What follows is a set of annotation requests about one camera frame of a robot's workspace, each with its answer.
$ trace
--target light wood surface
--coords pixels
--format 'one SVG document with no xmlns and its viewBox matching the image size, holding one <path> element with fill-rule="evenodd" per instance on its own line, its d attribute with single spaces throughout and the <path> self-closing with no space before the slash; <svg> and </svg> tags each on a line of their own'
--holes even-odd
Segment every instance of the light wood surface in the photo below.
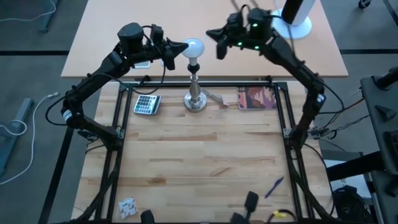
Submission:
<svg viewBox="0 0 398 224">
<path fill-rule="evenodd" d="M 250 1 L 236 0 L 241 6 Z M 263 9 L 276 9 L 273 0 L 257 1 Z M 284 0 L 279 0 L 282 7 Z M 200 77 L 274 77 L 292 78 L 282 67 L 259 57 L 258 52 L 237 48 L 228 49 L 224 60 L 216 59 L 216 43 L 206 36 L 208 29 L 223 27 L 227 17 L 235 11 L 229 0 L 90 0 L 81 19 L 75 40 L 64 66 L 63 77 L 85 77 L 93 73 L 118 42 L 117 33 L 131 22 L 140 25 L 157 24 L 165 37 L 174 41 L 199 38 L 205 53 L 198 59 Z M 346 77 L 348 72 L 330 29 L 321 2 L 316 1 L 310 12 L 313 28 L 304 39 L 295 40 L 300 60 L 323 77 Z M 188 59 L 179 55 L 176 69 L 167 77 L 186 77 Z M 155 61 L 149 69 L 131 70 L 125 77 L 160 77 L 163 68 Z"/>
<path fill-rule="evenodd" d="M 108 83 L 102 88 L 97 122 L 111 124 L 118 86 Z M 289 89 L 298 121 L 305 92 L 297 82 L 289 83 Z M 209 99 L 204 111 L 190 113 L 182 103 L 186 88 L 163 88 L 156 92 L 162 95 L 162 102 L 155 116 L 131 112 L 115 222 L 140 222 L 139 214 L 125 220 L 119 214 L 118 202 L 132 196 L 139 211 L 151 209 L 157 222 L 228 222 L 233 212 L 244 212 L 250 190 L 260 195 L 252 220 L 266 220 L 279 208 L 294 211 L 277 110 L 241 111 L 236 88 L 208 90 L 222 95 L 230 107 L 225 109 Z M 133 96 L 134 106 L 137 94 Z M 307 143 L 320 150 L 316 141 Z M 90 147 L 100 144 L 94 142 Z M 105 155 L 103 147 L 86 155 L 72 218 L 81 214 L 98 192 Z M 303 158 L 311 191 L 330 211 L 331 192 L 320 158 L 306 147 Z M 264 199 L 282 176 L 283 182 Z"/>
</svg>

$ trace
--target white lamp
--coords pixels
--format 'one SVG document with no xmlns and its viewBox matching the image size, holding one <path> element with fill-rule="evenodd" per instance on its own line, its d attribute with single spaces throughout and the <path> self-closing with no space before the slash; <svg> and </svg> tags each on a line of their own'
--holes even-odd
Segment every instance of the white lamp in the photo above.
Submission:
<svg viewBox="0 0 398 224">
<path fill-rule="evenodd" d="M 206 95 L 201 92 L 197 77 L 197 71 L 200 69 L 198 57 L 205 51 L 205 45 L 196 38 L 184 40 L 184 43 L 188 44 L 188 48 L 182 52 L 182 55 L 189 59 L 188 71 L 191 72 L 192 76 L 189 92 L 185 95 L 183 101 L 188 111 L 197 113 L 203 111 L 207 104 Z"/>
<path fill-rule="evenodd" d="M 287 0 L 283 9 L 272 12 L 274 16 L 282 16 L 284 19 L 274 18 L 272 26 L 285 39 L 290 39 L 289 29 L 293 39 L 301 39 L 307 36 L 312 29 L 312 22 L 308 17 L 315 0 Z"/>
</svg>

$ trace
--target blue pen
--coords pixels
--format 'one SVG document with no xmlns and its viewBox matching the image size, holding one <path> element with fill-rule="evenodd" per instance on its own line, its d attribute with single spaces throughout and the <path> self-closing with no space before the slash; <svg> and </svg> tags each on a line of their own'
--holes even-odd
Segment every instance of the blue pen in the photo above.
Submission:
<svg viewBox="0 0 398 224">
<path fill-rule="evenodd" d="M 269 197 L 272 194 L 272 192 L 276 189 L 276 187 L 278 187 L 278 185 L 282 182 L 283 179 L 284 177 L 281 177 L 274 183 L 274 186 L 268 191 L 268 193 L 266 193 L 265 198 Z"/>
</svg>

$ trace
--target white cable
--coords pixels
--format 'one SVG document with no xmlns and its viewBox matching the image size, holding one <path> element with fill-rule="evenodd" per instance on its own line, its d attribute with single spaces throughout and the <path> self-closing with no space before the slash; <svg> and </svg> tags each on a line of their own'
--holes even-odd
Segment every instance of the white cable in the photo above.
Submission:
<svg viewBox="0 0 398 224">
<path fill-rule="evenodd" d="M 37 106 L 35 107 L 35 110 L 33 110 L 33 116 L 32 116 L 32 121 L 33 121 L 33 134 L 32 134 L 32 144 L 30 145 L 30 161 L 29 161 L 29 165 L 28 165 L 22 172 L 20 172 L 19 174 L 15 175 L 14 177 L 11 177 L 11 178 L 8 179 L 8 180 L 5 180 L 5 181 L 3 181 L 3 182 L 0 182 L 0 185 L 6 184 L 6 183 L 8 183 L 8 182 L 14 180 L 15 178 L 19 177 L 20 175 L 24 174 L 24 173 L 30 168 L 30 166 L 32 165 L 32 162 L 33 162 L 33 155 L 34 155 L 35 135 L 36 135 L 35 115 L 36 115 L 37 108 L 39 108 L 39 106 L 43 103 L 44 100 L 51 99 L 51 98 L 56 97 L 56 96 L 59 96 L 59 93 L 58 93 L 58 92 L 43 97 L 43 98 L 39 101 L 39 103 L 37 104 Z"/>
<path fill-rule="evenodd" d="M 54 4 L 54 2 L 52 0 L 50 0 L 50 2 L 52 4 L 52 6 L 54 7 L 54 9 L 52 11 L 50 11 L 50 12 L 46 12 L 46 13 L 40 14 L 40 15 L 36 16 L 35 18 L 32 18 L 32 19 L 8 18 L 8 19 L 0 19 L 0 22 L 6 22 L 6 21 L 31 22 L 31 21 L 35 21 L 36 19 L 38 19 L 38 18 L 40 18 L 42 16 L 45 16 L 45 15 L 48 15 L 48 14 L 51 14 L 51 13 L 55 13 L 55 11 L 57 10 L 57 7 L 55 6 L 55 4 Z"/>
<path fill-rule="evenodd" d="M 20 123 L 21 125 L 24 126 L 24 130 L 23 130 L 21 133 L 13 133 L 12 131 L 10 131 L 10 130 L 7 128 L 7 126 L 4 126 L 4 125 L 2 125 L 2 124 L 0 124 L 0 128 L 4 128 L 9 134 L 11 134 L 11 135 L 13 135 L 13 136 L 20 136 L 20 135 L 25 134 L 25 132 L 26 132 L 26 130 L 27 130 L 27 126 L 26 126 L 25 122 L 20 121 L 20 120 L 16 120 L 16 119 L 10 121 L 10 123 L 12 123 L 12 122 Z"/>
<path fill-rule="evenodd" d="M 276 5 L 276 10 L 279 10 L 279 4 L 278 4 L 278 0 L 275 0 L 275 5 Z"/>
</svg>

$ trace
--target metal frame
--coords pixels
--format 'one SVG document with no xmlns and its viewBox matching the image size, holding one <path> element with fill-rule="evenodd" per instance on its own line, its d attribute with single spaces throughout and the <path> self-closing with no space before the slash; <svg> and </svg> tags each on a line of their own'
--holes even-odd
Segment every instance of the metal frame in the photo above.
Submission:
<svg viewBox="0 0 398 224">
<path fill-rule="evenodd" d="M 31 98 L 25 98 L 19 108 L 16 120 L 25 121 L 28 111 L 33 105 L 33 100 Z M 6 123 L 0 121 L 0 124 L 4 125 L 11 131 L 19 133 L 22 129 L 20 123 Z M 0 129 L 0 138 L 5 138 L 4 145 L 0 147 L 0 177 L 3 175 L 8 163 L 9 156 L 11 155 L 12 149 L 14 148 L 19 136 L 9 134 L 5 129 Z"/>
<path fill-rule="evenodd" d="M 56 7 L 57 9 L 58 9 L 58 3 L 59 3 L 59 1 L 60 1 L 60 0 L 52 0 L 52 2 L 54 3 L 54 5 L 55 5 L 55 7 Z M 43 34 L 46 34 L 46 33 L 49 31 L 49 26 L 50 26 L 52 17 L 53 17 L 53 15 L 54 15 L 55 13 L 56 13 L 56 12 L 53 12 L 53 13 L 50 13 L 50 14 L 47 14 L 47 15 L 44 16 L 43 22 L 42 22 L 42 27 L 40 28 L 40 31 L 41 31 Z"/>
<path fill-rule="evenodd" d="M 130 113 L 131 98 L 132 98 L 132 94 L 133 94 L 132 89 L 133 88 L 142 88 L 142 87 L 155 87 L 155 86 L 159 85 L 159 82 L 145 82 L 144 86 L 140 86 L 139 82 L 126 82 L 125 84 L 127 86 L 121 86 L 119 89 L 118 98 L 116 100 L 116 107 L 115 107 L 115 111 L 114 111 L 113 123 L 112 123 L 112 126 L 114 128 L 116 128 L 116 126 L 118 125 L 118 121 L 119 121 L 119 113 L 121 110 L 122 97 L 124 96 L 124 93 L 127 92 L 126 107 L 125 107 L 124 115 L 123 115 L 123 121 L 122 121 L 123 124 L 121 126 L 121 138 L 122 138 L 123 142 L 124 142 L 124 135 L 125 135 L 124 130 L 127 129 L 127 123 L 128 123 L 129 113 Z M 292 127 L 295 125 L 295 120 L 294 120 L 292 105 L 290 102 L 289 89 L 287 88 L 286 82 L 273 83 L 271 79 L 268 79 L 268 81 L 227 81 L 227 82 L 204 81 L 204 82 L 199 82 L 199 84 L 202 87 L 266 86 L 266 87 L 273 88 L 273 90 L 275 92 L 276 102 L 277 102 L 277 112 L 279 115 L 281 135 L 284 139 L 286 158 L 287 158 L 287 160 L 292 158 L 292 154 L 291 154 L 292 148 L 289 146 L 288 138 L 284 136 L 283 130 L 286 129 L 286 122 L 284 119 L 284 112 L 282 109 L 281 96 L 279 93 L 279 91 L 281 91 L 281 90 L 284 93 L 284 98 L 285 98 L 286 108 L 287 108 L 287 115 L 289 117 L 290 126 Z M 176 87 L 189 88 L 189 86 L 190 86 L 190 82 L 163 82 L 162 88 L 176 88 Z M 49 191 L 47 192 L 43 210 L 40 215 L 39 223 L 48 223 L 50 211 L 51 211 L 55 196 L 57 194 L 58 184 L 59 184 L 59 181 L 60 181 L 60 178 L 62 175 L 63 166 L 65 164 L 65 160 L 67 157 L 70 141 L 72 140 L 73 132 L 74 132 L 74 130 L 72 128 L 67 128 L 67 131 L 65 133 L 65 137 L 64 137 L 64 140 L 62 143 L 60 155 L 58 157 L 57 165 L 55 166 L 53 177 L 52 177 L 52 180 L 50 183 L 50 188 L 49 188 Z M 112 223 L 111 220 L 113 219 L 113 211 L 114 211 L 114 204 L 115 204 L 115 200 L 116 200 L 116 191 L 118 188 L 118 179 L 119 179 L 119 171 L 121 168 L 121 158 L 123 155 L 123 147 L 116 153 L 117 154 L 116 154 L 115 165 L 114 165 L 113 171 L 110 174 L 109 174 L 109 168 L 110 168 L 110 163 L 111 163 L 111 158 L 112 158 L 113 152 L 108 151 L 106 153 L 104 169 L 103 169 L 103 176 L 101 178 L 101 187 L 100 187 L 100 190 L 99 190 L 97 196 L 94 198 L 94 200 L 92 201 L 90 206 L 86 209 L 86 211 L 83 213 L 83 215 L 80 216 L 79 218 L 77 218 L 76 220 L 71 220 L 70 223 Z M 305 173 L 305 167 L 304 167 L 303 157 L 302 157 L 301 152 L 300 151 L 296 152 L 296 156 L 297 156 L 297 162 L 298 162 L 300 176 L 301 176 L 302 180 L 304 181 L 305 185 L 308 186 L 307 176 Z M 303 212 L 302 212 L 302 208 L 301 208 L 301 204 L 300 204 L 299 192 L 298 192 L 297 184 L 294 181 L 294 179 L 292 178 L 292 174 L 291 174 L 292 173 L 291 170 L 295 169 L 295 167 L 292 162 L 288 162 L 287 167 L 289 170 L 290 184 L 291 184 L 291 188 L 292 188 L 292 196 L 293 196 L 295 214 L 298 219 L 301 219 L 301 218 L 303 218 Z M 111 186 L 111 192 L 110 192 L 110 196 L 109 196 L 109 205 L 108 205 L 108 211 L 106 213 L 106 219 L 101 219 L 104 195 L 110 186 Z M 306 209 L 308 212 L 309 219 L 315 219 L 313 207 L 306 196 L 305 196 L 305 206 L 306 206 Z M 94 210 L 95 210 L 95 219 L 93 221 L 88 221 L 89 217 L 91 217 Z"/>
</svg>

